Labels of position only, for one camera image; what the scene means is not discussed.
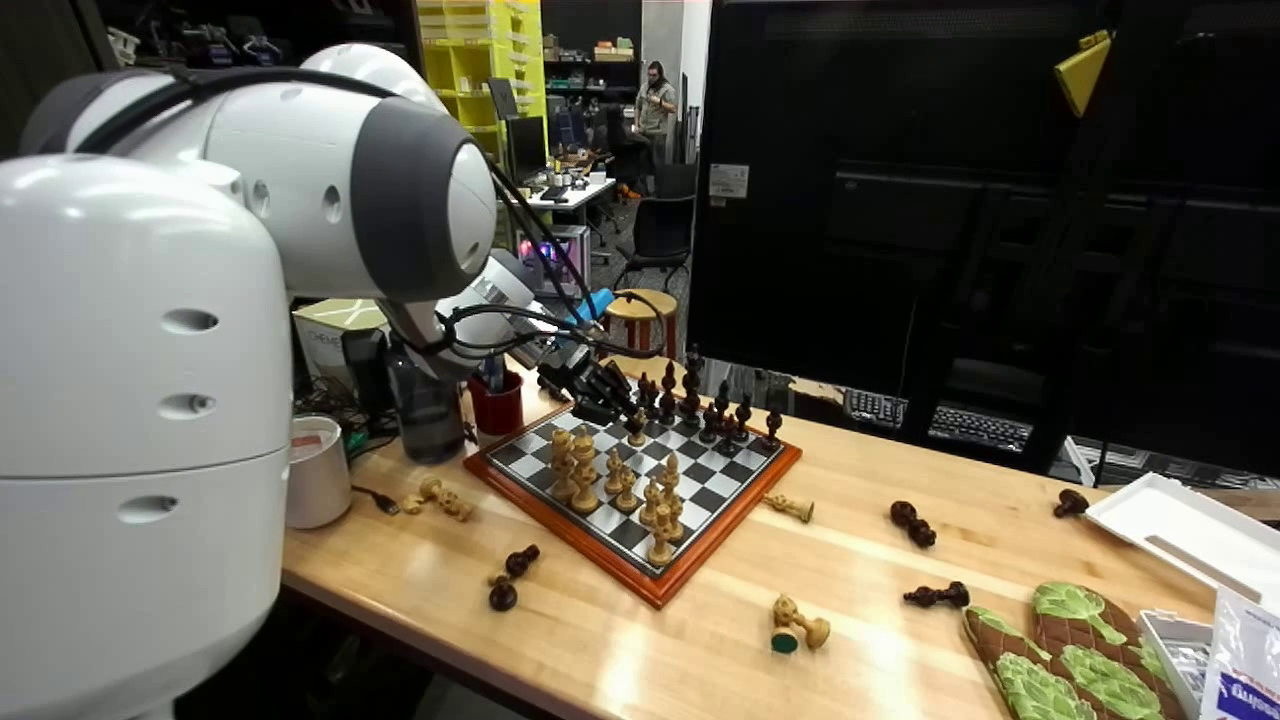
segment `box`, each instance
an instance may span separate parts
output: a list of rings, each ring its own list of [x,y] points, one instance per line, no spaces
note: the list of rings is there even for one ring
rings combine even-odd
[[[341,385],[354,406],[361,382],[353,369],[376,357],[389,332],[385,311],[372,301],[320,301],[292,311],[297,342],[305,350],[307,382],[314,390]]]

